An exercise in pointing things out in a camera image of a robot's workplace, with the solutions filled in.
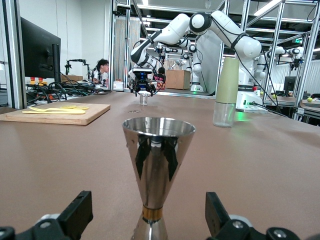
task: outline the green light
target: green light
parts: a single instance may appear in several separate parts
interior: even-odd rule
[[[248,114],[246,114],[245,112],[238,111],[234,116],[234,121],[236,122],[245,122],[249,120],[250,119],[248,118]]]
[[[295,40],[295,43],[296,44],[302,44],[302,37],[300,37],[300,38],[297,38],[296,40]]]

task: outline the ceiling light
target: ceiling light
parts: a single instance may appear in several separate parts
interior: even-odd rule
[[[256,11],[253,15],[260,16],[261,14],[264,14],[266,11],[268,11],[269,9],[271,9],[272,7],[274,7],[275,5],[280,3],[281,1],[282,0],[272,0],[267,5],[263,6],[258,11]]]

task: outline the wooden cutting board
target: wooden cutting board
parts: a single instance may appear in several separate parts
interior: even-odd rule
[[[66,105],[76,105],[89,107],[85,114],[25,114],[22,111],[31,111],[23,109],[9,113],[0,114],[0,121],[26,122],[26,123],[46,123],[46,124],[71,124],[88,125],[93,120],[100,117],[110,109],[109,104],[77,103],[77,102],[53,102],[49,104],[35,106],[38,109],[60,108]]]

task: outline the exit sign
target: exit sign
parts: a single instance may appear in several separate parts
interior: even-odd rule
[[[302,44],[302,37],[297,38],[297,39],[295,40],[295,43],[296,43],[296,44]]]

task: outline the glass cup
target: glass cup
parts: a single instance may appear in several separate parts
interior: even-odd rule
[[[213,125],[231,128],[234,124],[236,104],[215,102],[213,111]]]
[[[148,94],[140,93],[140,105],[148,105]]]

